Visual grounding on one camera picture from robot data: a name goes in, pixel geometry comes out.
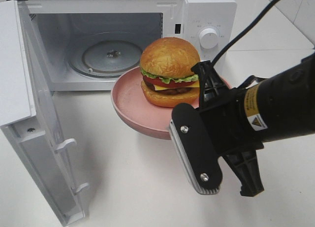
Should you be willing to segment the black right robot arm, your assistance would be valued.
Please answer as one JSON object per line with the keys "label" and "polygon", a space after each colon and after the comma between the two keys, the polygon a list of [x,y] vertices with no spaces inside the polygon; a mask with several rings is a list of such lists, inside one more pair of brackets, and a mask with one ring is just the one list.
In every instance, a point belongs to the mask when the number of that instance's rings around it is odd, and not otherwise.
{"label": "black right robot arm", "polygon": [[248,77],[229,89],[219,78],[206,87],[198,113],[215,152],[241,182],[242,196],[264,190],[256,151],[265,142],[315,131],[315,56],[271,78]]}

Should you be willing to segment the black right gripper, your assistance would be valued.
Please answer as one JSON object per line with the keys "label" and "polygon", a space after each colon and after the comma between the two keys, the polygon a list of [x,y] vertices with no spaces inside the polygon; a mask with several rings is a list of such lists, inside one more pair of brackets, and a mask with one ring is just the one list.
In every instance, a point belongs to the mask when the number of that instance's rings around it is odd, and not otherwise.
{"label": "black right gripper", "polygon": [[199,115],[209,140],[205,151],[223,157],[241,182],[241,196],[256,196],[264,191],[256,151],[263,148],[258,131],[265,129],[258,106],[257,88],[233,88],[218,75],[211,61],[195,64],[198,75]]}

